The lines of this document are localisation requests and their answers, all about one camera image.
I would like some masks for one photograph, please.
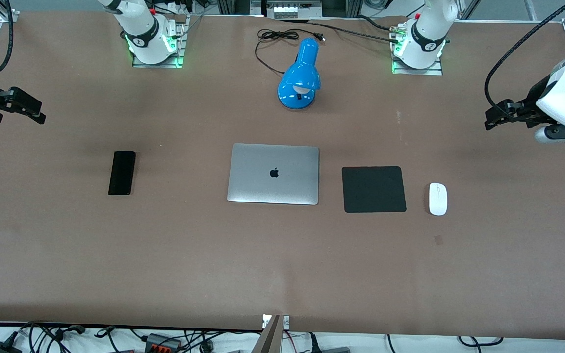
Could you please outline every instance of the red cable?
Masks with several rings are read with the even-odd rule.
[[[291,337],[291,335],[289,335],[289,331],[285,331],[285,333],[287,333],[287,337],[289,337],[289,341],[291,341],[291,345],[293,346],[293,351],[295,353],[298,353],[298,350],[296,349],[296,344],[293,343],[293,338]]]

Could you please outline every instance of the smartphone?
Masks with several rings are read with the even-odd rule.
[[[135,160],[135,152],[115,152],[115,155],[112,158],[112,172],[110,173],[108,195],[130,195],[130,192],[132,192]]]

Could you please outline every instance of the lamp head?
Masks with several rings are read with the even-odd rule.
[[[278,99],[285,107],[303,109],[311,105],[315,91],[321,88],[320,73],[315,67],[320,47],[313,38],[300,43],[298,56],[278,85]]]

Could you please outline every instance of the lamp base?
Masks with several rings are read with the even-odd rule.
[[[306,93],[298,93],[293,88],[293,85],[284,82],[280,82],[280,85],[278,85],[278,100],[287,108],[304,109],[311,105],[314,99],[314,90],[307,90]]]

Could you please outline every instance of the white floor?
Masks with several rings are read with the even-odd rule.
[[[16,328],[0,327],[0,342],[15,331]],[[63,344],[72,353],[114,353],[114,349],[110,345],[107,337],[102,339],[94,337],[98,331],[96,328],[87,329],[82,336],[74,333],[67,334]],[[182,336],[183,331],[159,331],[159,330],[136,330],[139,335],[148,335],[157,333],[166,337]],[[33,339],[37,340],[40,330],[35,328],[33,331]],[[291,333],[292,335],[300,335],[294,337],[293,341],[299,353],[311,349],[311,339],[306,333]],[[115,330],[112,333],[115,346],[119,351],[134,350],[142,353],[145,344],[137,339],[129,330]],[[346,334],[346,333],[316,333],[318,343],[322,350],[348,347],[351,353],[391,353],[386,341],[386,335],[363,335],[363,334]],[[482,342],[491,342],[494,338],[478,338]],[[213,339],[213,353],[229,353],[241,350],[243,353],[251,352],[254,344],[258,340],[256,333],[246,333],[243,335],[235,335],[226,333]],[[462,346],[456,337],[444,336],[410,336],[410,335],[393,335],[392,343],[396,353],[477,353],[477,349]],[[21,349],[24,353],[29,353],[28,338],[18,335],[14,346]],[[43,344],[41,352],[47,348],[47,342]],[[530,339],[505,339],[498,346],[483,347],[483,353],[565,353],[565,340],[530,340]],[[51,353],[59,353],[60,349],[53,344]],[[193,353],[198,353],[198,349],[193,349]],[[282,344],[282,353],[294,353],[294,349],[289,339],[284,339]]]

